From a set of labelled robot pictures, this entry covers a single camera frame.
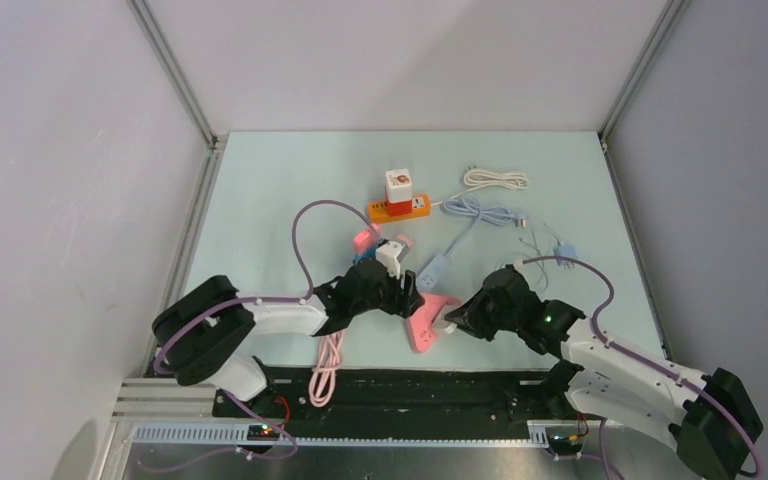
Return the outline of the orange power strip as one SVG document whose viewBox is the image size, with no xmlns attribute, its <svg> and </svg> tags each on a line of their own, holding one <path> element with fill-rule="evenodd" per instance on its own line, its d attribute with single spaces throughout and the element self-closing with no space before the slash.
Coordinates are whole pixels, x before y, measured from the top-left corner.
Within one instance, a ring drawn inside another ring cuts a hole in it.
<svg viewBox="0 0 768 480">
<path fill-rule="evenodd" d="M 371 202 L 367 214 L 373 223 L 385 224 L 426 217 L 431 213 L 431 202 L 426 194 L 414 195 L 410 202 Z"/>
</svg>

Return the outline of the red cube socket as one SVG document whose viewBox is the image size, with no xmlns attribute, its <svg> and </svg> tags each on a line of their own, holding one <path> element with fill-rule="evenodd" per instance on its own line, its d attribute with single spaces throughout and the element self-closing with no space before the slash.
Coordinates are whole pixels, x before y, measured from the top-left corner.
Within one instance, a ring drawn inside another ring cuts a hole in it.
<svg viewBox="0 0 768 480">
<path fill-rule="evenodd" d="M 386 200 L 385 209 L 391 217 L 405 216 L 413 212 L 413 203 L 411 199 L 398 202 Z"/>
</svg>

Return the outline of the small blue wall charger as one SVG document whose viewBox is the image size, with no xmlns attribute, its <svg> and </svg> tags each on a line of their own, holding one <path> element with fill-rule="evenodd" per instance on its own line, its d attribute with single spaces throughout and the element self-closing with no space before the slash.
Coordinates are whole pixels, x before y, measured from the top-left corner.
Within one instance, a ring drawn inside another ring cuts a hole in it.
<svg viewBox="0 0 768 480">
<path fill-rule="evenodd" d="M 557 264 L 567 269 L 574 268 L 578 260 L 575 247 L 563 242 L 555 246 L 554 256 L 556 257 Z"/>
</svg>

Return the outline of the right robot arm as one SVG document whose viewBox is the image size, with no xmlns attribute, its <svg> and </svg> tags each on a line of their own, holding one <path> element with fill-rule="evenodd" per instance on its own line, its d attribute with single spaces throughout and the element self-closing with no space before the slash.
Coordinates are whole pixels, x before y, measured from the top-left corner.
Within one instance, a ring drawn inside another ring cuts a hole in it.
<svg viewBox="0 0 768 480">
<path fill-rule="evenodd" d="M 544 410 L 558 418 L 573 410 L 613 420 L 676 453 L 703 479 L 758 479 L 756 442 L 763 424 L 742 381 L 624 345 L 561 300 L 540 298 L 512 266 L 490 274 L 463 305 L 442 319 L 486 341 L 516 334 L 538 354 L 556 358 L 540 384 Z"/>
</svg>

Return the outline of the white cube socket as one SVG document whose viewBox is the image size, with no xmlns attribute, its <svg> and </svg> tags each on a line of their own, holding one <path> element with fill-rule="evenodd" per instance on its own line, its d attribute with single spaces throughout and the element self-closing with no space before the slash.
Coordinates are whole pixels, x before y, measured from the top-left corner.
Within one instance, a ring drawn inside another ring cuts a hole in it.
<svg viewBox="0 0 768 480">
<path fill-rule="evenodd" d="M 413 198 L 413 182 L 408 169 L 385 172 L 386 199 L 389 203 L 409 202 Z"/>
</svg>

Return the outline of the pink adapter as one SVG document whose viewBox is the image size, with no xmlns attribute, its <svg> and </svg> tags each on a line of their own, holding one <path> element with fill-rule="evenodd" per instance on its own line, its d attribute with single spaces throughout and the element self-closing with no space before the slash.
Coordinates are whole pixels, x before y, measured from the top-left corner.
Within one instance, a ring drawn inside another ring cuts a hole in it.
<svg viewBox="0 0 768 480">
<path fill-rule="evenodd" d="M 370 251 L 374 252 L 380 244 L 381 229 L 378 224 L 372 223 L 359 232 L 353 239 L 352 247 L 357 258 L 363 258 Z"/>
</svg>

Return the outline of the light blue adapter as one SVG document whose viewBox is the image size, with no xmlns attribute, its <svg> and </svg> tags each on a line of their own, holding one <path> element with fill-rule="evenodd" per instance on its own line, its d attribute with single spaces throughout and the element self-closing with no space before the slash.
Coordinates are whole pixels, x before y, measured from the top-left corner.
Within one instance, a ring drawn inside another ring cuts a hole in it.
<svg viewBox="0 0 768 480">
<path fill-rule="evenodd" d="M 359 263 L 360 261 L 362 261 L 362 260 L 364 260 L 364 259 L 368 259 L 368 258 L 374 258 L 374 257 L 375 257 L 375 254 L 376 254 L 376 251 L 377 251 L 377 249 L 378 249 L 378 246 L 377 246 L 377 245 L 373 245 L 373 246 L 371 246 L 370 248 L 366 249 L 366 250 L 365 250 L 365 251 L 363 251 L 362 253 L 359 253 L 359 254 L 357 254 L 357 255 L 355 256 L 355 258 L 354 258 L 354 262 L 355 262 L 355 263 Z"/>
</svg>

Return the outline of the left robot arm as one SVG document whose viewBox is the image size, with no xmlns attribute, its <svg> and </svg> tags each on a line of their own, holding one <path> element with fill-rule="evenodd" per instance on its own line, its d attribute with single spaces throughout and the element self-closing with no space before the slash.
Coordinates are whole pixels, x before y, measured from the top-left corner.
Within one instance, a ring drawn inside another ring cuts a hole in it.
<svg viewBox="0 0 768 480">
<path fill-rule="evenodd" d="M 241 297 L 228 276 L 214 275 L 153 320 L 158 351 L 152 368 L 181 386 L 212 385 L 250 415 L 262 416 L 273 408 L 276 391 L 258 359 L 237 355 L 247 338 L 323 337 L 371 311 L 408 319 L 424 303 L 413 271 L 394 274 L 375 258 L 358 261 L 299 298 Z"/>
</svg>

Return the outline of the pink triangular power strip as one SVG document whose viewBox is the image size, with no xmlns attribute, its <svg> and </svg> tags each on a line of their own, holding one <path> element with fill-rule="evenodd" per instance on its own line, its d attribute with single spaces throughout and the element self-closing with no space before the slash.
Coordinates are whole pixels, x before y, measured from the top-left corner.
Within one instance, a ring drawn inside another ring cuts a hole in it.
<svg viewBox="0 0 768 480">
<path fill-rule="evenodd" d="M 455 297 L 423 292 L 424 305 L 413 316 L 407 319 L 406 329 L 412 349 L 416 353 L 427 352 L 443 334 L 436 326 L 445 321 L 443 316 L 461 306 L 461 301 Z"/>
</svg>

